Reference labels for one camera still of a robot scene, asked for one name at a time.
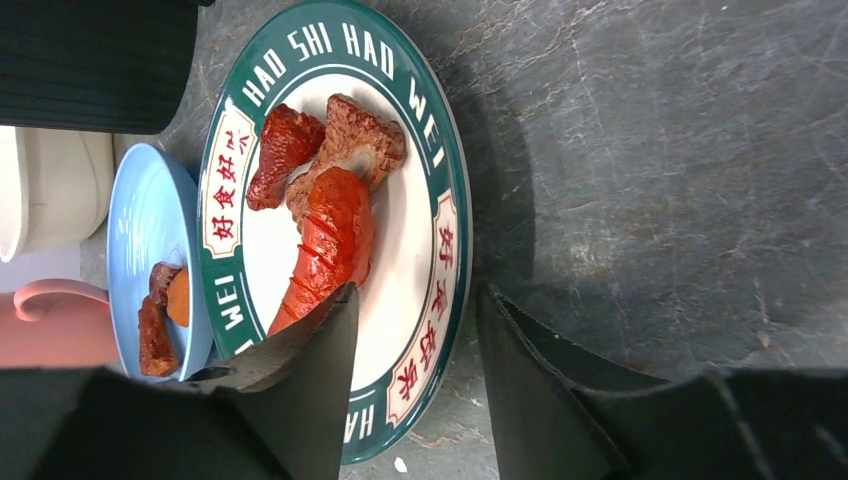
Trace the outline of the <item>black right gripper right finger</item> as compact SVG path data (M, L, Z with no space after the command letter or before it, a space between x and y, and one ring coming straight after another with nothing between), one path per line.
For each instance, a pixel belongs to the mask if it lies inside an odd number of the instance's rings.
M565 339L496 287L476 319L504 479L843 479L843 369L641 373Z

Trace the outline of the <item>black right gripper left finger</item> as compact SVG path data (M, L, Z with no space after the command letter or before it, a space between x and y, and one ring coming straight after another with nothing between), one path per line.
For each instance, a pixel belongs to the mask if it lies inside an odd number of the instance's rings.
M145 384L107 368L1 373L5 479L334 479L359 295L338 288L303 320L197 381Z

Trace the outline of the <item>white patterned rim plate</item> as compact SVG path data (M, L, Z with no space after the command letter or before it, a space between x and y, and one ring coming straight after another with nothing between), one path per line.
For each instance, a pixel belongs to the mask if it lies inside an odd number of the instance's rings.
M406 152L372 198L376 244L359 327L341 461L371 459L430 405L455 344L472 259L470 185L444 91L390 19L354 1L306 1L268 20L224 84L198 193L201 289L221 357L262 341L295 263L285 207L246 203L259 133L277 105L323 118L345 94L400 126Z

